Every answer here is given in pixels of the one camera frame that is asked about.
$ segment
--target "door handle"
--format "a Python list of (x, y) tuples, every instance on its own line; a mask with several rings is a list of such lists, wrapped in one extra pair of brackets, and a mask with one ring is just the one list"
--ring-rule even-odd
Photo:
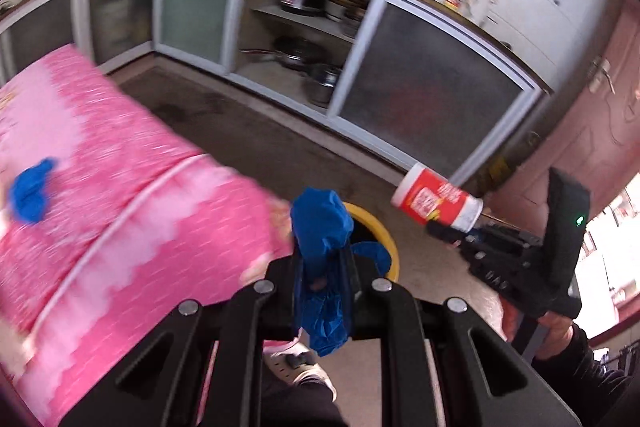
[(609, 70), (611, 69), (611, 64), (606, 58), (597, 57), (591, 63), (591, 82), (589, 82), (589, 90), (595, 94), (600, 89), (600, 84), (602, 83), (602, 77), (604, 76), (609, 83), (609, 89), (613, 94), (616, 93), (616, 89), (613, 87), (613, 80), (611, 75), (609, 74)]
[(603, 70), (603, 69), (600, 69), (600, 71), (607, 78), (607, 82), (609, 83), (609, 89), (611, 90), (611, 93), (615, 94), (616, 90), (613, 87), (613, 81), (611, 80), (611, 75), (609, 74), (609, 71), (606, 71), (606, 70)]

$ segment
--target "open cabinet shelf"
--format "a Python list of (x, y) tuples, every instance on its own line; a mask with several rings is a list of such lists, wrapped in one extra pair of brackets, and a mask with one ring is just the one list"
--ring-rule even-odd
[(353, 39), (347, 37), (340, 31), (340, 25), (337, 22), (327, 19), (326, 17), (313, 17), (309, 15), (298, 15), (284, 11), (279, 6), (265, 6), (261, 8), (254, 8), (254, 11), (258, 13), (265, 13), (273, 17), (279, 17), (288, 21), (295, 22), (297, 24), (312, 28), (322, 33), (338, 37), (343, 41), (353, 42)]
[(324, 107), (314, 105), (307, 100), (303, 89), (304, 80), (300, 71), (284, 68), (274, 60), (261, 60), (242, 66), (236, 71), (236, 74), (288, 96), (321, 114), (326, 113)]

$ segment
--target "person's arm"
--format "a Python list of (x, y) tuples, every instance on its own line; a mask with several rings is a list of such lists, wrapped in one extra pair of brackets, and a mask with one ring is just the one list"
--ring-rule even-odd
[[(502, 301), (502, 329), (513, 340), (518, 311)], [(621, 371), (604, 371), (593, 359), (586, 333), (573, 321), (547, 313), (538, 322), (549, 328), (532, 367), (574, 411), (583, 427), (593, 427), (609, 412), (630, 382)]]
[(546, 360), (534, 359), (531, 365), (575, 412), (583, 427), (596, 426), (631, 378), (622, 371), (604, 371), (593, 360), (587, 335), (575, 324), (572, 328), (572, 339), (566, 349)]

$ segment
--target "yellow rim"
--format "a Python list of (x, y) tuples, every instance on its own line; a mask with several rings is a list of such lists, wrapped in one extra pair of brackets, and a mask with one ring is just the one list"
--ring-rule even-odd
[(391, 268), (387, 272), (386, 278), (393, 282), (398, 282), (398, 278), (400, 277), (400, 258), (398, 257), (398, 248), (396, 247), (396, 242), (391, 237), (391, 234), (385, 228), (385, 225), (380, 223), (376, 216), (367, 212), (360, 206), (356, 206), (352, 203), (345, 203), (344, 206), (349, 214), (351, 214), (351, 217), (361, 225), (364, 225), (364, 227), (367, 227), (367, 230), (373, 234), (376, 240), (386, 248), (386, 251), (388, 251), (391, 256)]

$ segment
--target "frying pan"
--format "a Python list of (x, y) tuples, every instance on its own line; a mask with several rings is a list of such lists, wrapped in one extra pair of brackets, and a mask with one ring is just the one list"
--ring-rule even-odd
[(273, 41), (274, 50), (240, 50), (249, 55), (271, 55), (285, 68), (306, 71), (318, 62), (326, 62), (328, 51), (320, 44), (300, 37), (278, 37)]

